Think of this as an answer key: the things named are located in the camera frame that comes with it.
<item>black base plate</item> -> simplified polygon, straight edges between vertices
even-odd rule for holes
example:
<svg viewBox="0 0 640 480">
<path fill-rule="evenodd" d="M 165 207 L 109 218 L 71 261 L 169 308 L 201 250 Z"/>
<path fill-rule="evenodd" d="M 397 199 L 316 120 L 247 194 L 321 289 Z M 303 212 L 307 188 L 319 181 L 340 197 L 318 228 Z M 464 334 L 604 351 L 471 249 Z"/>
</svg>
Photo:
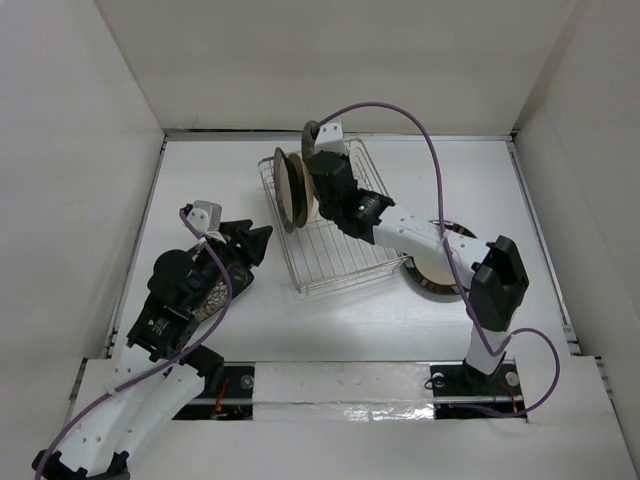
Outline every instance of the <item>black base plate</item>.
<svg viewBox="0 0 640 480">
<path fill-rule="evenodd" d="M 432 382 L 433 396 L 438 397 L 493 397 L 496 391 L 502 395 L 507 392 L 502 391 L 499 382 L 508 385 L 513 395 L 518 397 L 522 395 L 520 384 L 511 386 L 507 383 L 505 375 L 509 372 L 518 373 L 516 366 L 512 363 L 503 363 L 498 368 L 495 376 L 485 384 L 474 383 L 470 385 L 464 375 L 464 367 L 462 364 L 455 365 L 431 365 L 431 378 L 434 374 L 441 373 L 443 384 L 438 386 L 438 382 Z"/>
</svg>

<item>wire dish rack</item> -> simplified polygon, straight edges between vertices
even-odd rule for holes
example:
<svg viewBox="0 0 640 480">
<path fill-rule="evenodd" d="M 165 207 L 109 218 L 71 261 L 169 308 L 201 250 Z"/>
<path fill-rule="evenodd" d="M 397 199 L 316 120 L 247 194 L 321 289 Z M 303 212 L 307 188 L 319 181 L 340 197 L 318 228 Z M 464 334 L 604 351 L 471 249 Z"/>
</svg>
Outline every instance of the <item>wire dish rack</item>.
<svg viewBox="0 0 640 480">
<path fill-rule="evenodd" d="M 351 138 L 346 140 L 346 144 L 358 185 L 389 196 L 362 140 Z M 298 292 L 308 294 L 327 287 L 344 287 L 378 278 L 392 273 L 408 258 L 395 250 L 347 237 L 335 223 L 322 218 L 317 211 L 317 201 L 303 228 L 285 232 L 276 204 L 273 157 L 261 160 L 258 168 L 277 224 L 291 281 Z"/>
</svg>

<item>tan plate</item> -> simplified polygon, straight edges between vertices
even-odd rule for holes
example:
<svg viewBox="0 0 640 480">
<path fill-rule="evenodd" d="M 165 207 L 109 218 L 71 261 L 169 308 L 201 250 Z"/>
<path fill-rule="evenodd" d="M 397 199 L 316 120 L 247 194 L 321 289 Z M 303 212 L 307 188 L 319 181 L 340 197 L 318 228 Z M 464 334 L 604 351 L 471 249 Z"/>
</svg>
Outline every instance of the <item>tan plate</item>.
<svg viewBox="0 0 640 480">
<path fill-rule="evenodd" d="M 304 164 L 299 155 L 295 153 L 290 154 L 289 161 L 295 167 L 296 174 L 299 174 L 298 180 L 300 182 L 298 188 L 301 189 L 300 215 L 296 218 L 296 221 L 294 223 L 296 227 L 302 228 L 309 221 L 309 217 L 311 216 L 311 212 L 313 211 L 313 182 L 311 180 L 309 170 L 307 170 L 307 166 Z"/>
<path fill-rule="evenodd" d="M 273 183 L 278 212 L 287 233 L 295 229 L 296 219 L 300 217 L 300 208 L 303 203 L 301 185 L 304 179 L 302 172 L 298 170 L 299 168 L 289 160 L 282 149 L 276 148 L 273 154 Z"/>
</svg>

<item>purple cable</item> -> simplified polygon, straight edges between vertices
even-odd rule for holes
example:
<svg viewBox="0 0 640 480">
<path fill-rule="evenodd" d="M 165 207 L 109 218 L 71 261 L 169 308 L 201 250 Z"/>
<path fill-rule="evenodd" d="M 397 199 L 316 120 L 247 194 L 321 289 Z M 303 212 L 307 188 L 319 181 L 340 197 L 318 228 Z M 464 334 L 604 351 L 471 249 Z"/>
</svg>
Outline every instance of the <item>purple cable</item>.
<svg viewBox="0 0 640 480">
<path fill-rule="evenodd" d="M 191 225 L 189 223 L 189 221 L 187 220 L 187 216 L 184 214 L 183 210 L 180 210 L 180 219 L 185 224 L 185 226 L 189 229 L 189 231 L 198 240 L 200 240 L 203 237 L 203 235 L 200 232 L 198 232 L 193 227 L 193 225 Z M 222 322 L 222 319 L 227 314 L 227 311 L 229 310 L 229 306 L 231 305 L 231 299 L 233 298 L 231 278 L 229 277 L 229 273 L 227 272 L 227 269 L 224 267 L 224 264 L 220 260 L 220 257 L 218 257 L 218 255 L 213 250 L 213 248 L 211 248 L 211 245 L 209 245 L 208 242 L 204 242 L 203 246 L 204 246 L 205 250 L 209 253 L 209 255 L 211 255 L 211 258 L 213 258 L 213 261 L 215 262 L 216 266 L 222 272 L 222 278 L 224 279 L 224 283 L 227 285 L 227 299 L 226 299 L 226 301 L 224 303 L 224 306 L 222 307 L 222 311 L 218 315 L 218 318 L 216 318 L 215 322 L 213 322 L 211 327 L 209 327 L 209 330 L 207 330 L 192 345 L 190 345 L 189 347 L 185 348 L 178 355 L 176 355 L 175 357 L 173 357 L 173 358 L 167 360 L 166 362 L 158 365 L 157 367 L 153 367 L 153 368 L 147 370 L 146 372 L 141 373 L 137 377 L 133 377 L 132 379 L 127 380 L 122 385 L 118 385 L 116 388 L 113 389 L 116 393 L 120 393 L 123 390 L 126 390 L 129 387 L 132 387 L 132 386 L 140 383 L 141 381 L 146 380 L 147 378 L 151 377 L 152 375 L 155 375 L 156 373 L 159 373 L 159 372 L 165 370 L 170 365 L 173 365 L 174 363 L 179 362 L 180 360 L 182 360 L 184 357 L 186 357 L 191 352 L 193 352 L 196 348 L 198 348 L 200 345 L 202 345 L 202 343 L 207 338 L 209 338 L 209 336 L 214 332 L 214 330 L 216 328 L 218 328 L 218 325 L 220 325 L 220 322 Z M 36 469 L 35 480 L 41 480 L 42 472 L 44 470 L 44 466 L 47 464 L 47 461 L 49 460 L 49 457 L 53 454 L 53 452 L 55 451 L 56 447 L 60 444 L 62 439 L 67 436 L 67 434 L 71 431 L 71 429 L 80 420 L 82 420 L 82 418 L 84 418 L 91 410 L 96 408 L 98 405 L 100 405 L 102 402 L 107 400 L 109 397 L 111 397 L 111 394 L 110 393 L 105 393 L 101 397 L 96 398 L 93 402 L 91 402 L 87 407 L 85 407 L 80 413 L 78 413 L 78 415 L 73 417 L 71 419 L 71 421 L 64 426 L 64 428 L 60 431 L 60 433 L 56 436 L 56 438 L 53 439 L 53 442 L 51 442 L 51 445 L 49 445 L 49 448 L 47 448 L 47 450 L 44 452 L 44 455 L 40 459 L 40 462 L 38 463 L 38 468 Z"/>
<path fill-rule="evenodd" d="M 535 410 L 536 408 L 538 408 L 540 405 L 542 405 L 544 402 L 547 401 L 547 399 L 551 396 L 553 391 L 556 389 L 556 386 L 558 385 L 558 380 L 560 379 L 560 358 L 558 356 L 558 351 L 556 350 L 555 346 L 553 345 L 553 342 L 547 335 L 545 335 L 541 331 L 536 330 L 534 328 L 520 328 L 520 329 L 514 330 L 505 339 L 502 345 L 498 347 L 497 350 L 493 350 L 493 348 L 491 348 L 491 344 L 487 340 L 487 336 L 484 334 L 484 331 L 482 330 L 482 326 L 480 325 L 480 321 L 478 320 L 478 317 L 475 311 L 473 310 L 473 306 L 471 305 L 469 296 L 467 295 L 467 292 L 464 289 L 464 286 L 462 285 L 460 274 L 458 273 L 458 269 L 456 268 L 455 262 L 453 260 L 453 254 L 451 252 L 451 247 L 449 246 L 449 240 L 445 235 L 446 227 L 445 227 L 445 218 L 444 218 L 444 197 L 442 193 L 442 172 L 440 171 L 440 162 L 438 160 L 438 154 L 436 153 L 436 148 L 433 145 L 433 142 L 431 141 L 431 137 L 429 136 L 429 133 L 427 133 L 427 130 L 424 128 L 422 123 L 420 123 L 420 121 L 412 113 L 396 105 L 393 105 L 390 103 L 384 103 L 384 102 L 362 102 L 362 103 L 356 103 L 354 105 L 350 105 L 348 107 L 344 107 L 338 110 L 337 112 L 332 113 L 328 117 L 320 120 L 318 124 L 314 127 L 313 131 L 314 133 L 317 133 L 322 125 L 324 125 L 327 122 L 330 122 L 334 118 L 338 118 L 339 116 L 347 112 L 350 112 L 352 110 L 357 110 L 359 108 L 364 108 L 364 107 L 386 108 L 387 110 L 393 110 L 395 112 L 400 113 L 401 115 L 404 115 L 409 120 L 411 120 L 416 127 L 418 127 L 418 130 L 420 130 L 420 133 L 422 133 L 422 136 L 427 141 L 427 145 L 429 146 L 429 151 L 431 152 L 431 157 L 433 158 L 433 166 L 436 171 L 436 185 L 438 190 L 438 224 L 440 227 L 440 235 L 444 238 L 443 244 L 444 244 L 445 253 L 447 255 L 447 261 L 449 262 L 449 267 L 451 268 L 451 273 L 453 274 L 453 278 L 456 281 L 456 286 L 458 287 L 458 291 L 460 292 L 462 301 L 466 306 L 467 314 L 471 318 L 474 328 L 478 331 L 478 335 L 480 336 L 480 339 L 482 340 L 484 347 L 487 349 L 487 352 L 489 352 L 489 354 L 492 357 L 497 357 L 501 355 L 502 352 L 504 352 L 504 350 L 507 348 L 507 345 L 509 344 L 509 342 L 513 337 L 515 337 L 520 333 L 528 332 L 541 337 L 547 343 L 547 345 L 549 345 L 549 348 L 551 348 L 551 352 L 553 354 L 553 358 L 555 361 L 555 375 L 553 377 L 553 381 L 551 382 L 551 386 L 549 387 L 549 390 L 547 390 L 547 393 L 545 393 L 540 400 L 538 400 L 536 403 L 531 405 L 529 408 L 525 408 L 524 410 L 520 410 L 519 412 L 515 412 L 511 414 L 511 413 L 501 413 L 491 408 L 486 408 L 486 407 L 481 407 L 481 406 L 471 405 L 471 404 L 456 404 L 456 406 L 479 410 L 487 415 L 491 415 L 494 417 L 517 417 L 517 416 L 525 415 L 531 412 L 532 410 Z"/>
</svg>

